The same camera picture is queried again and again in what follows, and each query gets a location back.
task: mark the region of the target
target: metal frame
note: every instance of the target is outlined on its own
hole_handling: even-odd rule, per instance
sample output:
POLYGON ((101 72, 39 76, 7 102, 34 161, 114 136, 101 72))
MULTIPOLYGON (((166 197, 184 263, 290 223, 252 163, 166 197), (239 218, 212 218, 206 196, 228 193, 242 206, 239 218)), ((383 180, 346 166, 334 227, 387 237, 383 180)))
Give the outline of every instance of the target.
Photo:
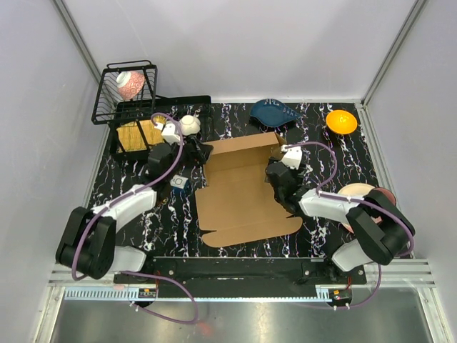
POLYGON ((105 126, 103 134, 101 135, 101 143, 100 143, 99 149, 97 151, 96 159, 95 159, 94 165, 92 166, 91 178, 89 180, 89 183, 87 184, 86 192, 84 193, 83 206, 88 206, 89 201, 91 200, 92 189, 94 188, 95 179, 97 177, 97 172, 99 171, 100 162, 103 157, 103 152, 105 150, 106 143, 108 141, 108 135, 109 135, 109 127, 105 126))
MULTIPOLYGON (((96 67, 96 63, 90 54, 90 51, 87 49, 87 46, 82 39, 79 30, 71 17, 69 10, 66 8, 64 0, 51 0, 55 5, 56 10, 58 11, 60 17, 65 23, 71 38, 74 40, 78 50, 80 51, 84 61, 86 62, 90 72, 93 77, 98 82, 101 75, 99 70, 96 67)), ((393 185, 391 178, 386 169, 386 164, 382 155, 382 151, 378 144, 378 138, 376 132, 373 128, 371 118, 368 112, 367 104, 370 102, 373 94, 377 90, 379 84, 381 83, 384 75, 386 74, 389 66, 391 65, 393 59, 398 53, 398 50, 401 48, 408 32, 411 30, 414 22, 419 17, 422 9, 426 5, 427 0, 416 0, 412 6, 408 17, 403 23, 401 30, 397 34, 397 37, 392 44, 389 52, 386 55, 378 73, 376 74, 373 82, 371 83, 365 96, 360 99, 284 99, 284 101, 298 101, 298 102, 341 102, 341 103, 354 103, 358 114, 361 119, 361 127, 365 131, 365 137, 367 141, 368 148, 373 159, 373 165, 378 176, 379 184, 383 187, 387 187, 393 190, 393 185)), ((250 99, 214 99, 214 101, 220 102, 247 102, 250 99)), ((90 180, 88 191, 86 192, 85 203, 89 202, 89 197, 91 195, 91 188, 93 186, 95 176, 96 176, 96 167, 99 165, 103 151, 103 146, 99 152, 99 158, 95 163, 94 177, 90 180)), ((367 285, 356 286, 354 288, 371 288, 374 287, 374 284, 378 278, 378 271, 376 266, 366 265, 364 266, 366 270, 367 285)), ((60 310, 62 300, 64 298, 65 289, 67 287, 113 287, 113 278, 114 274, 107 274, 100 280, 82 280, 80 282, 74 282, 71 278, 69 269, 56 265, 54 271, 51 275, 49 285, 46 289, 45 300, 43 301, 43 307, 40 309, 39 313, 41 314, 39 325, 36 330, 33 342, 39 343, 49 343, 54 331, 54 326, 56 324, 57 316, 60 310)), ((320 285, 322 289, 326 287, 336 288, 335 285, 320 285)), ((441 305, 441 301, 438 297, 438 292, 436 289, 433 276, 428 265, 428 262, 425 259, 396 259, 388 266, 383 267, 383 277, 381 280, 381 288, 404 288, 404 287, 413 287, 417 290, 418 295, 421 299, 421 304, 423 312, 428 323, 428 328, 430 329, 431 335, 434 342, 454 342, 449 325, 446 319, 446 316, 441 305)))
POLYGON ((411 7, 408 16, 406 17, 405 21, 403 22, 403 25, 400 28, 400 31, 397 33, 396 38, 393 40, 391 48, 389 49, 386 57, 384 58, 381 67, 374 76, 374 79, 371 82, 370 87, 368 88, 368 90, 362 98, 363 104, 367 104, 370 102, 371 98, 373 97, 373 94, 377 90, 388 68, 391 66, 393 59, 397 55, 401 46, 403 45, 405 38, 408 36, 409 31, 413 28, 414 23, 416 23, 416 20, 418 19, 427 2, 428 0, 416 0, 414 2, 414 5, 411 7))

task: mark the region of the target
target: white wall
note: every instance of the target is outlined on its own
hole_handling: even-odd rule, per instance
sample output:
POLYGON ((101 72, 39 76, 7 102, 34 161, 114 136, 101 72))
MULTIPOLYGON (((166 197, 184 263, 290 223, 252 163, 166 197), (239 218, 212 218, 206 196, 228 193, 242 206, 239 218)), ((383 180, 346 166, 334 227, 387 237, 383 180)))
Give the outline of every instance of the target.
POLYGON ((49 0, 0 5, 0 341, 27 342, 104 130, 96 91, 49 0))
POLYGON ((395 190, 457 335, 457 2, 430 1, 368 105, 395 190))
POLYGON ((361 98, 414 0, 66 0, 102 69, 150 59, 164 96, 361 98))

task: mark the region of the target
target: cardboard box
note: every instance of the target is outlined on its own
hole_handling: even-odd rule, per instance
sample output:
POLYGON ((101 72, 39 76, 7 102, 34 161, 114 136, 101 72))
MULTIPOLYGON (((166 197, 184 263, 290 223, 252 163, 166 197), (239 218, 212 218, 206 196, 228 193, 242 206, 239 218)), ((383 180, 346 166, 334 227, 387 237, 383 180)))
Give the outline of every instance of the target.
POLYGON ((210 231, 205 244, 226 247, 300 229, 302 219, 288 218, 265 182, 268 158, 285 144, 281 137, 269 132, 207 144, 214 146, 204 169, 208 186, 195 194, 200 230, 210 231))

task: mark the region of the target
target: blue bowl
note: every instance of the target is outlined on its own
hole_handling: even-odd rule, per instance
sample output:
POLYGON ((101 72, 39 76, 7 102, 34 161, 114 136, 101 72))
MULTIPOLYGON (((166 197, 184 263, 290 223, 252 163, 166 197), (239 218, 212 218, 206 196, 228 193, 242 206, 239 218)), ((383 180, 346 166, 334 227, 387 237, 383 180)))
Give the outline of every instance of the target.
POLYGON ((251 108, 250 115, 267 127, 278 127, 300 117, 298 112, 275 99, 256 102, 251 108))

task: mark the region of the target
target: orange plate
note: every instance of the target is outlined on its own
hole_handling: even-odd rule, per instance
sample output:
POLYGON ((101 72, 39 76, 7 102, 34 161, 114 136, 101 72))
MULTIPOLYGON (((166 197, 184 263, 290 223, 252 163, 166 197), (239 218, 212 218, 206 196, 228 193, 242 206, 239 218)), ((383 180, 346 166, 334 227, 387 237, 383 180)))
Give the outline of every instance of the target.
POLYGON ((351 134, 357 129, 357 119, 352 113, 337 109, 327 114, 328 128, 336 134, 351 134))

